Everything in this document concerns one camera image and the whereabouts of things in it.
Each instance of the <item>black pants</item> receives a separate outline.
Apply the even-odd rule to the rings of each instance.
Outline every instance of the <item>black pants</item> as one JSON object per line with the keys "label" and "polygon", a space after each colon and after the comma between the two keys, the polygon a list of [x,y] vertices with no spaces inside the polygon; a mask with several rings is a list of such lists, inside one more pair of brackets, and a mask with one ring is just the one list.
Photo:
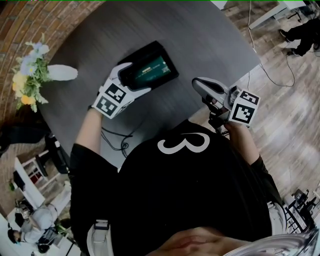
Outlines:
{"label": "black pants", "polygon": [[295,53],[303,56],[310,50],[313,43],[317,42],[317,35],[320,32],[320,20],[312,19],[307,23],[291,28],[286,38],[290,41],[301,39],[300,45],[295,50]]}

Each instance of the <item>brick wall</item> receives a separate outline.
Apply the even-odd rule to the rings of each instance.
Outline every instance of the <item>brick wall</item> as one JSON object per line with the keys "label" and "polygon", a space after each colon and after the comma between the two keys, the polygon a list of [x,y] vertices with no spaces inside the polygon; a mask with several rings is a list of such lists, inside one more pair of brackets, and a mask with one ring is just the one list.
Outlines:
{"label": "brick wall", "polygon": [[[50,47],[50,60],[68,35],[104,1],[8,1],[0,13],[0,127],[24,119],[25,109],[16,111],[12,91],[11,68],[16,57],[31,49],[25,42],[38,42],[42,33]],[[8,181],[14,171],[15,156],[43,148],[39,144],[16,144],[0,158],[0,212],[8,214],[14,208],[15,194],[9,191]]]}

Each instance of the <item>yellow flower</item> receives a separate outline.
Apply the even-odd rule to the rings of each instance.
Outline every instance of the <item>yellow flower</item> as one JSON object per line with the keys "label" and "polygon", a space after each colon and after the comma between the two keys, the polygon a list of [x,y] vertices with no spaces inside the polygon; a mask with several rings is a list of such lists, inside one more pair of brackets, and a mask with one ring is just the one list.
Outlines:
{"label": "yellow flower", "polygon": [[34,97],[28,97],[27,95],[22,95],[21,102],[25,105],[33,105],[36,103],[36,99]]}
{"label": "yellow flower", "polygon": [[13,81],[13,83],[15,85],[14,86],[12,85],[12,89],[15,92],[16,91],[21,91],[24,88],[27,79],[28,79],[28,76],[22,74],[20,71],[15,73],[13,78],[12,78],[12,81]]}

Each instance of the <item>wooden floor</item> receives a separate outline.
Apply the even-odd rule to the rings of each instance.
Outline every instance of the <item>wooden floor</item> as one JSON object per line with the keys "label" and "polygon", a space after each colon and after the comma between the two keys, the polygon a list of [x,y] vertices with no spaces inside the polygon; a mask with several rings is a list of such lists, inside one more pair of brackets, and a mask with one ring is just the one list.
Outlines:
{"label": "wooden floor", "polygon": [[[247,29],[249,4],[228,1],[224,13],[252,44]],[[274,2],[252,1],[251,22],[273,6]],[[269,19],[251,31],[261,63],[278,84],[293,84],[283,49],[287,43],[278,29],[288,30],[300,24],[296,16],[279,21]],[[310,52],[303,57],[289,56],[287,60],[295,76],[293,87],[274,85],[259,66],[250,72],[249,86],[262,97],[251,131],[282,196],[297,188],[312,193],[320,181],[320,58]],[[246,88],[248,75],[236,84]],[[197,117],[203,120],[207,114],[203,110]]]}

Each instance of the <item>white number print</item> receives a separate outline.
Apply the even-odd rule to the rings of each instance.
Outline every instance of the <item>white number print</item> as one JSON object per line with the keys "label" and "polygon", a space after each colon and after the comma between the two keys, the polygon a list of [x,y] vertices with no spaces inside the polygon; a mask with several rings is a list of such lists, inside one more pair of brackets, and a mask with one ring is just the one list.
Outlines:
{"label": "white number print", "polygon": [[164,144],[166,142],[165,139],[160,140],[158,142],[158,149],[166,154],[166,155],[171,155],[174,153],[177,153],[179,150],[181,150],[183,147],[187,147],[190,151],[194,152],[194,153],[201,153],[202,151],[204,151],[210,144],[210,137],[205,134],[205,133],[200,133],[200,132],[193,132],[193,133],[183,133],[182,135],[185,134],[196,134],[196,135],[200,135],[204,138],[204,142],[201,146],[195,146],[192,145],[189,141],[187,141],[187,139],[185,138],[179,145],[176,145],[174,147],[165,147]]}

